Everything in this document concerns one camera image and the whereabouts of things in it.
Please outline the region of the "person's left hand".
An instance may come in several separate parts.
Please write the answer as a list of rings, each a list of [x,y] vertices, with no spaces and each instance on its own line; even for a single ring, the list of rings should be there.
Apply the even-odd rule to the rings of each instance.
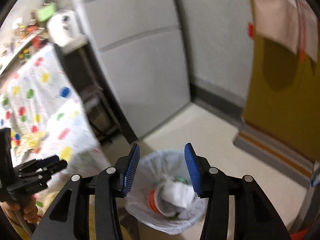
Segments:
[[[1,208],[7,217],[17,225],[20,225],[15,212],[20,212],[21,207],[17,202],[1,202]],[[37,223],[39,220],[36,200],[33,196],[28,198],[23,204],[23,219],[30,224]]]

